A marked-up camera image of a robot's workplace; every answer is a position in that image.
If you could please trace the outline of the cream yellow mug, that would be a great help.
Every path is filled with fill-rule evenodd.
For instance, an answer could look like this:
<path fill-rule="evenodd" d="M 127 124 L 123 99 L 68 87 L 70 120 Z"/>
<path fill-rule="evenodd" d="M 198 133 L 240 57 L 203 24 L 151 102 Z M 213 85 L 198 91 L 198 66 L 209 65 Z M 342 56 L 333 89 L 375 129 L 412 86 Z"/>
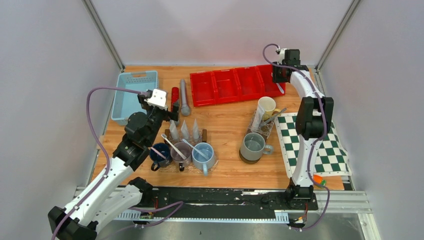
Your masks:
<path fill-rule="evenodd" d="M 259 119 L 266 121 L 275 114 L 279 114 L 282 110 L 277 108 L 275 100 L 268 96 L 261 97 L 257 102 L 256 113 Z"/>

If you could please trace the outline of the grey toothpaste tube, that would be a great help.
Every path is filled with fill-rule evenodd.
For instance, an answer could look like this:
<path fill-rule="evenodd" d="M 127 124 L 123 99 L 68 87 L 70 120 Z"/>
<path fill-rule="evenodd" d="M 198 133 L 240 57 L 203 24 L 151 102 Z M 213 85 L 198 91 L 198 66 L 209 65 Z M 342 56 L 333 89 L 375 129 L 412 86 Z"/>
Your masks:
<path fill-rule="evenodd" d="M 190 139 L 190 132 L 185 120 L 183 121 L 181 125 L 180 131 L 182 133 L 182 138 L 188 141 Z"/>

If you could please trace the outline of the dark blue mug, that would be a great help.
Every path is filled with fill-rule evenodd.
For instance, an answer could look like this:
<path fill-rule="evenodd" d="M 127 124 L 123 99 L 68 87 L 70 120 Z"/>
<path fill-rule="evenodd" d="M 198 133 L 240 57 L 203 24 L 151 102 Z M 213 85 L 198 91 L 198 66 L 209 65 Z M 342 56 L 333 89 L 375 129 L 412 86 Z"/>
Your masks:
<path fill-rule="evenodd" d="M 173 162 L 170 147 L 166 143 L 154 144 L 150 148 L 149 157 L 152 160 L 150 169 L 154 172 L 168 167 Z"/>

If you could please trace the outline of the light blue mug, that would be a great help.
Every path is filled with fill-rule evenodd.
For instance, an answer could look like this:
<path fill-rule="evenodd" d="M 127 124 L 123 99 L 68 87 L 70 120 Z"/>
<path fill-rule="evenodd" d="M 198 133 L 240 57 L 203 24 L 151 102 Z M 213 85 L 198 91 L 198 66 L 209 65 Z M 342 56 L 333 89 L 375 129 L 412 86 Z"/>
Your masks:
<path fill-rule="evenodd" d="M 218 163 L 213 147 L 206 142 L 198 143 L 192 149 L 192 163 L 204 176 L 208 176 L 213 167 Z"/>

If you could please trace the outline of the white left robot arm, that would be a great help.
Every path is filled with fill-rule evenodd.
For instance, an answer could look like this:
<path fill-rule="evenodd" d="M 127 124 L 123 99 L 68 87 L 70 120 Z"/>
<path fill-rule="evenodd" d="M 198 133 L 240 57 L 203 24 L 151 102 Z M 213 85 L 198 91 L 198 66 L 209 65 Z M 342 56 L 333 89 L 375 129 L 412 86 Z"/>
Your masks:
<path fill-rule="evenodd" d="M 153 187 L 141 177 L 131 180 L 116 195 L 111 193 L 149 156 L 162 122 L 178 119 L 179 105 L 168 111 L 167 93 L 160 89 L 139 94 L 138 100 L 146 111 L 129 117 L 125 135 L 106 167 L 65 207 L 55 206 L 49 211 L 52 239 L 94 240 L 102 228 L 125 210 L 152 203 Z"/>

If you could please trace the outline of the clear textured plastic sheet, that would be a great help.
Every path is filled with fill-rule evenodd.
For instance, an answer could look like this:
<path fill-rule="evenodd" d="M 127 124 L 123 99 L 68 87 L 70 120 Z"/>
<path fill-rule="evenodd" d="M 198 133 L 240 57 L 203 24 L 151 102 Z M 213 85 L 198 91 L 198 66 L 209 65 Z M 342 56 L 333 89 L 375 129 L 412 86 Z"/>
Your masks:
<path fill-rule="evenodd" d="M 249 125 L 247 126 L 247 130 L 245 135 L 249 133 L 258 133 L 260 134 L 265 141 L 269 138 L 272 132 L 272 128 L 274 127 L 274 122 L 270 121 L 268 123 L 264 123 L 261 121 L 258 125 L 258 127 L 254 127 L 254 121 L 255 121 L 256 111 L 253 112 L 251 120 Z"/>

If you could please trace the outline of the white toothbrush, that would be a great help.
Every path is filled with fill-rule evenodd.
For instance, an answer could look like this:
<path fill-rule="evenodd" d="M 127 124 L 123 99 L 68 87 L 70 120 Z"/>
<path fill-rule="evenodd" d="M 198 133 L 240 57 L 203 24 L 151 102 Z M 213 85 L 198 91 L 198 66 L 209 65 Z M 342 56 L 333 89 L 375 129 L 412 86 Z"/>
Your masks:
<path fill-rule="evenodd" d="M 186 159 L 187 157 L 168 139 L 168 137 L 162 133 L 161 137 L 175 150 L 175 152 L 182 158 Z"/>

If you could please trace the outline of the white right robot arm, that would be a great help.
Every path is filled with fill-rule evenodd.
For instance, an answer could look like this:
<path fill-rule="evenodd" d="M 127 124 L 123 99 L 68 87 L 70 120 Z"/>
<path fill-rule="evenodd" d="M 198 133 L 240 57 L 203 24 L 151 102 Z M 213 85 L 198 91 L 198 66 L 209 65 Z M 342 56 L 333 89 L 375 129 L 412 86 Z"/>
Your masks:
<path fill-rule="evenodd" d="M 301 98 L 295 120 L 299 152 L 295 171 L 285 191 L 286 204 L 298 209 L 314 199 L 314 168 L 319 145 L 331 127 L 334 100 L 321 93 L 311 80 L 308 68 L 301 64 L 298 49 L 276 49 L 278 61 L 272 63 L 272 81 L 290 83 Z"/>

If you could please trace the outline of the grey green mug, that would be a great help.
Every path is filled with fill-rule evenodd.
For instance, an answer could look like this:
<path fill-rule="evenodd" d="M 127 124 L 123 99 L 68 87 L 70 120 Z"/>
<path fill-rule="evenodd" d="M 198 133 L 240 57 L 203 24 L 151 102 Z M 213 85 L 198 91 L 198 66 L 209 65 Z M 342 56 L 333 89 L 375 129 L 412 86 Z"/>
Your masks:
<path fill-rule="evenodd" d="M 270 155 L 274 152 L 274 147 L 266 144 L 265 139 L 255 132 L 244 136 L 239 149 L 241 160 L 247 164 L 257 163 L 263 155 Z"/>

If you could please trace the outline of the light blue toothbrush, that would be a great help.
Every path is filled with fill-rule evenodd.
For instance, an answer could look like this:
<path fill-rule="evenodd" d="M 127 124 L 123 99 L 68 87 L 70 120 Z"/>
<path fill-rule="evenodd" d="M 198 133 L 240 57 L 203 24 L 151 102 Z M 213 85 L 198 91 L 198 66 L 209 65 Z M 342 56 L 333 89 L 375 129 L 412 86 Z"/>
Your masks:
<path fill-rule="evenodd" d="M 205 158 L 206 160 L 209 159 L 209 157 L 207 155 L 205 155 L 203 152 L 201 152 L 200 150 L 196 149 L 195 146 L 193 146 L 192 144 L 190 144 L 186 139 L 182 139 L 182 142 L 188 144 L 194 151 L 196 151 L 199 155 L 201 155 L 203 158 Z"/>
<path fill-rule="evenodd" d="M 285 93 L 285 90 L 283 89 L 283 87 L 281 87 L 281 85 L 279 83 L 276 83 L 276 85 L 277 85 L 279 91 L 281 92 L 281 94 L 285 95 L 286 93 Z"/>

